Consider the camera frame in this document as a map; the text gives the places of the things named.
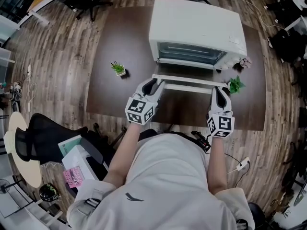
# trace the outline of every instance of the potted plant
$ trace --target potted plant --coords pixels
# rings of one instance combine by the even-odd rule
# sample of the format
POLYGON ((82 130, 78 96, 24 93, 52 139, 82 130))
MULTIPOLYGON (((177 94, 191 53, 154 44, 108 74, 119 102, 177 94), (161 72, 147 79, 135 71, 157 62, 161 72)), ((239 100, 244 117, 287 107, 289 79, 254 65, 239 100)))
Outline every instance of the potted plant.
POLYGON ((231 94, 240 93, 240 88, 245 87, 240 81, 239 75, 235 79, 231 78, 227 86, 231 94))
POLYGON ((126 74, 126 70, 124 68, 124 65, 121 65, 114 61, 113 63, 111 62, 112 69, 116 73, 116 76, 122 76, 126 74))

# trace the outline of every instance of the black and white marker cube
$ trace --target black and white marker cube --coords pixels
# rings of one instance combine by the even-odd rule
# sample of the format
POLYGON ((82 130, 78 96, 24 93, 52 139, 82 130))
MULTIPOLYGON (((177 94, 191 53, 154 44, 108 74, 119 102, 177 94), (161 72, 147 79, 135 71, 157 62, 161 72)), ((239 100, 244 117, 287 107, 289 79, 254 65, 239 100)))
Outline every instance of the black and white marker cube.
POLYGON ((144 125, 154 115, 154 104, 130 97, 125 113, 129 121, 144 125))
POLYGON ((212 136, 225 138, 234 131, 235 118, 212 114, 207 123, 212 136))

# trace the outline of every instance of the green book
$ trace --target green book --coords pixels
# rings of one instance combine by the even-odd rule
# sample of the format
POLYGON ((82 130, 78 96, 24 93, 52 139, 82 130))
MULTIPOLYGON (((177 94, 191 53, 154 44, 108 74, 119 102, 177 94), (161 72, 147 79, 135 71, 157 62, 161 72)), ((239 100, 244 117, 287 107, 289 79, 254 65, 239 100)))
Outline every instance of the green book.
POLYGON ((68 140, 62 141, 58 144, 59 149, 61 150, 63 156, 66 156, 67 153, 69 153, 69 151, 71 149, 73 149, 74 146, 79 145, 80 144, 80 140, 81 140, 81 135, 72 137, 68 140))

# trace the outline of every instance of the white t-shirt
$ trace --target white t-shirt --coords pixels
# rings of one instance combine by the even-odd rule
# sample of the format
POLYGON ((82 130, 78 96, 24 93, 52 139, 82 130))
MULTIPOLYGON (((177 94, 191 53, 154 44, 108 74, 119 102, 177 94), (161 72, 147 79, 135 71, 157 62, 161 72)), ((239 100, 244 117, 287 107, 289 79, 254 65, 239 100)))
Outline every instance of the white t-shirt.
POLYGON ((204 152, 175 134, 158 135, 144 143, 120 188, 84 181, 67 219, 73 229, 83 230, 236 230, 239 219, 246 220, 249 229, 255 228, 243 190, 212 195, 204 152), (102 201, 81 221, 73 209, 88 198, 102 201))

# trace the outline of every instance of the shirt sleeve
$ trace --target shirt sleeve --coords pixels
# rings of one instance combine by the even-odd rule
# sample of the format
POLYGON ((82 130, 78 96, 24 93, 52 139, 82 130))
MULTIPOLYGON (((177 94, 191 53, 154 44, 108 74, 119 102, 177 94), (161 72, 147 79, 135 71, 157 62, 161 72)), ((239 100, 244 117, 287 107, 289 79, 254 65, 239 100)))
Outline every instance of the shirt sleeve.
POLYGON ((248 222, 248 229, 255 229, 253 215, 242 188, 226 189, 216 193, 214 196, 226 204, 236 221, 239 219, 246 220, 248 222))
POLYGON ((102 200, 108 194, 112 193, 115 189, 116 187, 108 182, 85 180, 77 193, 75 202, 79 200, 86 200, 89 198, 102 200))

